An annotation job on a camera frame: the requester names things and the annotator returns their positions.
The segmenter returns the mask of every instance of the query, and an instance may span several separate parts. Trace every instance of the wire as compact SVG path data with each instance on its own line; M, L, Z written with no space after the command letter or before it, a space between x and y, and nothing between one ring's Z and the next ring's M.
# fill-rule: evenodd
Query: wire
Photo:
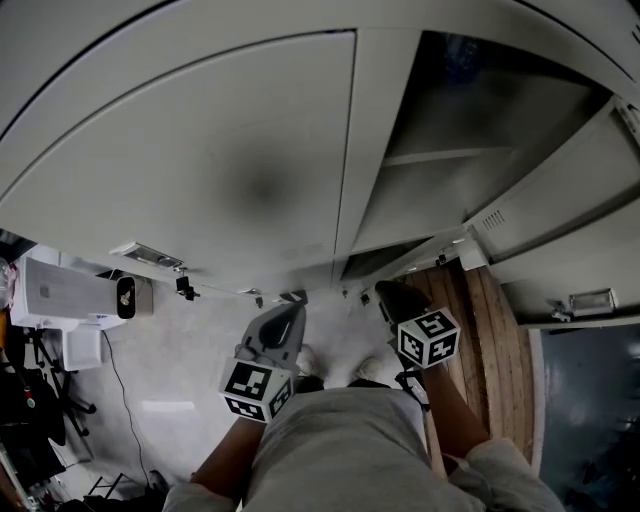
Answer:
M107 336L107 333L102 331L102 334L104 334L104 339L107 340L107 345L109 345L109 353L111 355L111 365L113 366L113 371L116 374L116 377L118 377L118 382L120 382L120 387L122 388L122 402L124 403L124 408L127 410L127 413L129 414L129 425L131 426L131 433L133 434L133 437L136 438L136 442L138 443L138 457L140 458L140 467L142 468L142 472L144 473L144 478L147 481L147 487L150 487L149 476L147 475L147 470L144 469L144 463L142 462L142 445L140 444L140 439L138 439L138 436L136 435L136 431L133 428L133 417L131 416L131 410L129 409L129 406L127 405L127 397L125 395L124 384L122 383L122 379L120 378L120 374L118 373L118 370L116 370L116 361L113 358L113 348L111 347L111 342L109 341L109 336Z

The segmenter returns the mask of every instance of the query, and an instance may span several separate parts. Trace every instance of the cabinet door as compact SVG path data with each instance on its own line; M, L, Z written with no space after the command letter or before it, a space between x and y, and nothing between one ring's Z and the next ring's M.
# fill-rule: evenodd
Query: cabinet door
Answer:
M640 151L609 101L585 126L467 226L504 261L624 204L640 187Z
M284 39L132 91L30 169L3 227L173 279L109 255L135 241L211 286L330 262L353 52L353 33Z

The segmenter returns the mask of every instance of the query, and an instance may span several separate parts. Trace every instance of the wooden floor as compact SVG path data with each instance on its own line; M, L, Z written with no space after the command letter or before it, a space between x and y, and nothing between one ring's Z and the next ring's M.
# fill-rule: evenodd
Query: wooden floor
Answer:
M434 308L451 311L462 330L459 351L447 362L456 387L493 437L511 439L531 461L534 402L529 338L489 271L482 267L464 272L454 260L398 280L422 290ZM431 451L437 451L435 433L427 430Z

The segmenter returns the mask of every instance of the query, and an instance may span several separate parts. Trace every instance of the air vent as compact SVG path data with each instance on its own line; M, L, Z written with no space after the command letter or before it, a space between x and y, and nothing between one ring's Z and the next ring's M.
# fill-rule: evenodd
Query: air vent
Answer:
M500 213L500 210L496 210L493 213L490 213L482 220L482 225L487 231L491 231L499 226L502 226L506 221Z

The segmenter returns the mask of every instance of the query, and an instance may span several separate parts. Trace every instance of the shoe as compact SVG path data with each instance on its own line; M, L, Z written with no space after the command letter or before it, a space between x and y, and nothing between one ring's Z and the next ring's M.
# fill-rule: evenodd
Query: shoe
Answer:
M382 363L377 357L367 357L353 375L353 380L364 379L378 382L382 372Z
M309 345L302 345L298 353L298 359L296 359L296 364L300 367L301 377L319 377L320 368L318 366L318 360Z

